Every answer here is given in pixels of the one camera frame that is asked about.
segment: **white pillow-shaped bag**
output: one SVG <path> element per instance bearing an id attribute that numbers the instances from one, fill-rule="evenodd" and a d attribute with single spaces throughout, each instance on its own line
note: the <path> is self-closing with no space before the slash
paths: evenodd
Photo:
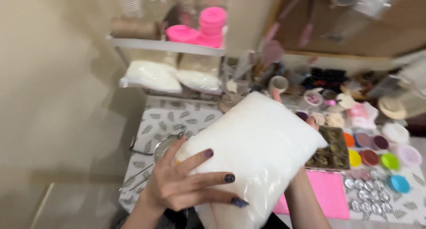
<path id="1" fill-rule="evenodd" d="M 206 229 L 259 229 L 290 180 L 315 150 L 326 147 L 321 134 L 278 102 L 254 92 L 182 145 L 176 160 L 205 149 L 214 157 L 191 173 L 229 171 L 235 182 L 214 188 L 238 194 L 250 205 L 199 205 Z"/>

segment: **plastic bag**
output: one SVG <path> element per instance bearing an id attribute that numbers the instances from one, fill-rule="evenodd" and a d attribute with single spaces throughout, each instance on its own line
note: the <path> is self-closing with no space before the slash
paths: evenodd
<path id="1" fill-rule="evenodd" d="M 174 75 L 176 71 L 175 67 L 166 63 L 136 60 L 130 64 L 125 76 L 120 79 L 120 87 L 144 87 L 180 93 L 182 87 Z"/>
<path id="2" fill-rule="evenodd" d="M 176 77 L 192 90 L 220 95 L 220 57 L 183 54 Z"/>
<path id="3" fill-rule="evenodd" d="M 326 146 L 321 134 L 285 106 L 253 92 L 185 142 L 176 160 L 213 149 L 214 157 L 191 173 L 234 173 L 234 183 L 214 188 L 237 193 L 250 204 L 242 209 L 219 203 L 197 206 L 206 229 L 259 229 L 300 167 Z"/>

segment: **pink paper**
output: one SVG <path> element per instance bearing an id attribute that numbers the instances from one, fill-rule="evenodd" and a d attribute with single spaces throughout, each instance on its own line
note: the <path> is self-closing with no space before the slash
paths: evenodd
<path id="1" fill-rule="evenodd" d="M 308 171 L 308 178 L 324 215 L 328 218 L 348 220 L 349 208 L 342 176 L 337 173 Z M 284 194 L 273 211 L 276 214 L 289 214 Z"/>

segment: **shelf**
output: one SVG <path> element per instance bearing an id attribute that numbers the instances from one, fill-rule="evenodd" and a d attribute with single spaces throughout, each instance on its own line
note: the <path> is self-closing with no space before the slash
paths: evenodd
<path id="1" fill-rule="evenodd" d="M 114 38 L 111 35 L 106 36 L 106 39 L 111 41 L 116 47 L 183 52 L 218 57 L 225 56 L 225 49 L 204 47 L 194 44 L 131 38 Z"/>

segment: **orange lid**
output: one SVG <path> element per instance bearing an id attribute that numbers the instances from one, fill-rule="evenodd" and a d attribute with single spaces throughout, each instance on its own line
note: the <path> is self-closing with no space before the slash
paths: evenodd
<path id="1" fill-rule="evenodd" d="M 351 136 L 351 135 L 350 135 L 350 134 L 348 134 L 348 133 L 344 133 L 343 135 L 344 135 L 344 137 L 345 137 L 346 145 L 347 145 L 348 147 L 353 147 L 353 146 L 355 145 L 355 139 L 354 139 L 354 137 L 353 137 L 353 136 Z"/>

